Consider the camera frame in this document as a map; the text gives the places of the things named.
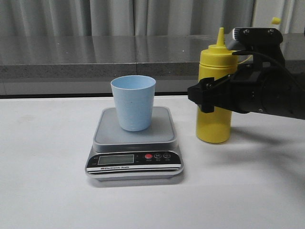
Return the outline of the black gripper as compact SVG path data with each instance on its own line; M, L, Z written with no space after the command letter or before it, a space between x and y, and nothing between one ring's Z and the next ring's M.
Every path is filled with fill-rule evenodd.
M188 99L203 113L212 113L218 107L242 114L267 114L263 90L268 74L269 67L256 69L253 64L243 64L235 73L218 80L201 79L187 89Z

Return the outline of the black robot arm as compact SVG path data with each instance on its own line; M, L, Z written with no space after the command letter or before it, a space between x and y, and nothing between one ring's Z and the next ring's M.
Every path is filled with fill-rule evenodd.
M249 112L305 118L305 75L283 68L260 70L245 65L218 80L204 78L188 88L188 98L204 113L216 107L241 114Z

